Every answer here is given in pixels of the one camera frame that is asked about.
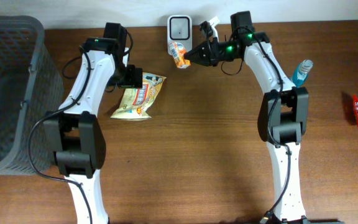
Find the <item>white device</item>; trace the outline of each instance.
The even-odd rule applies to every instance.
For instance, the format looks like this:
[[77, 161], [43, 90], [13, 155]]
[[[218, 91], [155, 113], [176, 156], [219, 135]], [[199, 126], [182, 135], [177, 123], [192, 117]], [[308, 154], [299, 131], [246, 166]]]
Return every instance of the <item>white device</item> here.
[[172, 42], [179, 42], [185, 46], [186, 51], [193, 48], [193, 31], [190, 16], [174, 15], [170, 16], [167, 21], [167, 49], [168, 54], [172, 55], [169, 45]]

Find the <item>gray plastic basket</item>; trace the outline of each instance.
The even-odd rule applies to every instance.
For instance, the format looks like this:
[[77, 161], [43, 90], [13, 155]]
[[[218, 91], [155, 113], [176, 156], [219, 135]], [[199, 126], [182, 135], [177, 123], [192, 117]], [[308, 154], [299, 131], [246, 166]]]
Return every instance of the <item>gray plastic basket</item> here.
[[[32, 125], [56, 110], [62, 78], [44, 46], [44, 28], [33, 17], [0, 16], [0, 174], [33, 174], [25, 149]], [[44, 129], [32, 138], [37, 168], [50, 167]]]

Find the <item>blue bottle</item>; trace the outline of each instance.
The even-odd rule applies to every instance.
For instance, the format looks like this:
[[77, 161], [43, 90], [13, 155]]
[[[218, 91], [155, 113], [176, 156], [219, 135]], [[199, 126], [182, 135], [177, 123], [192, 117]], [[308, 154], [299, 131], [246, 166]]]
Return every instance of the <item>blue bottle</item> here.
[[304, 60], [298, 65], [293, 76], [290, 78], [296, 87], [300, 87], [305, 83], [312, 67], [313, 62], [311, 60]]

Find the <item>orange packet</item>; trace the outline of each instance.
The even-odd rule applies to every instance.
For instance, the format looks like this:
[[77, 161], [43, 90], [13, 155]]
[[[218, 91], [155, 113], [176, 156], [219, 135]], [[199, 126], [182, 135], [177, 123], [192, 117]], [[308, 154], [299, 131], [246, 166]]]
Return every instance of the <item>orange packet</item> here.
[[190, 66], [190, 61], [185, 60], [184, 54], [186, 53], [186, 48], [183, 44], [178, 42], [172, 42], [169, 44], [169, 50], [171, 51], [172, 57], [175, 60], [175, 63], [178, 68], [187, 68]]

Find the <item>yellow snack bag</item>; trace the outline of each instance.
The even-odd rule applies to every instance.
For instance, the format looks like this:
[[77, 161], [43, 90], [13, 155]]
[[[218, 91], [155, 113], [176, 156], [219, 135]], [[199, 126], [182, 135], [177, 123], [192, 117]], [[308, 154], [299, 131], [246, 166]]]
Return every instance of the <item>yellow snack bag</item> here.
[[171, 51], [172, 57], [178, 68], [187, 68], [190, 66], [190, 61], [185, 60], [183, 56], [186, 53], [186, 48], [183, 44], [172, 42], [169, 44], [169, 50]]
[[153, 104], [161, 90], [165, 77], [143, 73], [143, 88], [128, 88], [124, 92], [119, 108], [110, 118], [141, 120], [151, 118], [146, 110]]

